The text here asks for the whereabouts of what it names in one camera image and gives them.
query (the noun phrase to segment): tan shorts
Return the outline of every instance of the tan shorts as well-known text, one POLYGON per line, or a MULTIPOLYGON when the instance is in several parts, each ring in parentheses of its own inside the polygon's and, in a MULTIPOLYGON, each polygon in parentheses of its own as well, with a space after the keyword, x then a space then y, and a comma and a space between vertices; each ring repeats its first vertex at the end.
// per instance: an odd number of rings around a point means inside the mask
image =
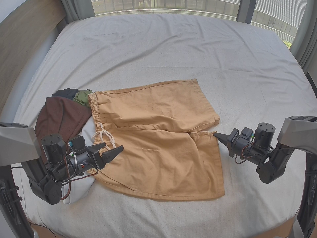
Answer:
MULTIPOLYGON (((96 175, 109 188, 161 200, 224 195, 218 141, 212 132, 201 131, 220 117, 196 79, 98 91, 89 102, 96 131, 101 122, 116 147, 124 146, 96 175)), ((103 140, 112 148, 107 136, 103 140)))

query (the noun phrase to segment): brown garment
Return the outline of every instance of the brown garment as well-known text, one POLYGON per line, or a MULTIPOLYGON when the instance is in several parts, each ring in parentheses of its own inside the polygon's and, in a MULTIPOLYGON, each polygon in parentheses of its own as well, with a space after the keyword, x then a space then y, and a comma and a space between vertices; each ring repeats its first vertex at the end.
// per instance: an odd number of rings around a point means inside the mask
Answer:
POLYGON ((42 150, 42 160, 47 162, 41 139, 50 133, 59 133, 67 142, 81 132, 91 117, 91 109, 64 97, 48 97, 35 125, 35 134, 42 150))
MULTIPOLYGON (((116 147, 124 146, 96 175, 109 188, 163 200, 224 195, 218 141, 201 131, 220 117, 196 79, 95 92, 89 101, 96 130, 102 123, 116 147)), ((103 140, 112 148, 106 135, 103 140)), ((94 143, 101 143, 99 135, 94 143)))

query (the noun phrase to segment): white drawstring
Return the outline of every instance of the white drawstring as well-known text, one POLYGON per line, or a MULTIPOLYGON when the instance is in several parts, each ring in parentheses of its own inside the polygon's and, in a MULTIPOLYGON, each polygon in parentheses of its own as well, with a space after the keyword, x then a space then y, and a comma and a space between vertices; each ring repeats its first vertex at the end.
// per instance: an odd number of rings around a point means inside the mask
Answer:
POLYGON ((114 144, 114 137, 111 135, 111 133, 109 132, 109 131, 107 131, 107 130, 105 130, 104 128, 103 128, 103 125, 102 125, 102 123, 98 123, 99 125, 100 125, 100 127, 101 127, 101 131, 97 131, 94 135, 93 135, 93 137, 92 137, 92 139, 94 140, 94 138, 99 134, 99 137, 100 137, 100 139, 101 139, 101 141, 104 143, 105 141, 103 140, 103 138, 102 138, 102 134, 105 134, 105 135, 107 135, 108 137, 109 137, 109 140, 110 140, 110 143, 112 144, 112 147, 113 148, 116 148, 116 145, 114 144))

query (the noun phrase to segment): white bed sheet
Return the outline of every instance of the white bed sheet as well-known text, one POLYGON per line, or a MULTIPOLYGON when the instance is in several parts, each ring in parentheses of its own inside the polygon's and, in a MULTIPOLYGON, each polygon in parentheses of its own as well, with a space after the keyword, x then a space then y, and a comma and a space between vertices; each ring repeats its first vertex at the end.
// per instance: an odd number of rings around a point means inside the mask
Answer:
MULTIPOLYGON (((143 14, 89 18, 66 26, 23 96, 15 122, 35 125, 45 98, 58 89, 93 91, 197 78, 220 115, 213 129, 276 127, 284 118, 316 115, 317 100, 278 36, 255 26, 210 17, 143 14)), ((95 181, 74 204, 49 205, 14 172, 27 216, 76 238, 251 237, 295 215, 304 183, 305 153, 295 151, 284 175, 263 184, 256 166, 237 165, 220 144, 225 196, 172 202, 114 192, 95 181)))

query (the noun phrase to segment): cylindrical motor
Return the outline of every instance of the cylindrical motor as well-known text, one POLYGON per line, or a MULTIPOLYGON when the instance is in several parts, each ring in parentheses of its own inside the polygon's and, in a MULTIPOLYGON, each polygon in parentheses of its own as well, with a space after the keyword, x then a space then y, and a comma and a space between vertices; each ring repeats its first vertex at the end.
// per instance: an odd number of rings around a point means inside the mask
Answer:
POLYGON ((64 161, 66 144, 60 134, 46 135, 41 140, 47 160, 52 164, 64 161))
POLYGON ((275 127, 267 122, 261 122, 254 133, 254 143, 261 148, 268 148, 272 142, 275 127))

